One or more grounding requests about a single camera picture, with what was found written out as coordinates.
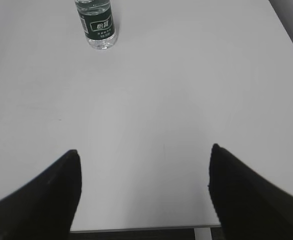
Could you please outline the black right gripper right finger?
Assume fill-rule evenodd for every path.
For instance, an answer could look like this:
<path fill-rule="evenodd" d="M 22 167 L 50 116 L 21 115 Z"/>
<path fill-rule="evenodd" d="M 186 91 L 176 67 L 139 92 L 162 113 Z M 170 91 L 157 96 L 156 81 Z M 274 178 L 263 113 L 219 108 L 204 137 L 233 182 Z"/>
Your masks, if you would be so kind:
<path fill-rule="evenodd" d="M 212 146 L 210 198 L 227 240 L 293 240 L 293 196 Z"/>

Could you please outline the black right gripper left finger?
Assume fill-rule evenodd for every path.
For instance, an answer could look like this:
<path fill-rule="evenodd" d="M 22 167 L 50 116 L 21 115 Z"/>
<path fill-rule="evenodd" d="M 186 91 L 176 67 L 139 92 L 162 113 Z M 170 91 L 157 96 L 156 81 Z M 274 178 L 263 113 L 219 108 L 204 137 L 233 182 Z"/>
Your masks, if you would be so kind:
<path fill-rule="evenodd" d="M 82 193 L 74 149 L 0 200 L 0 240 L 66 240 Z"/>

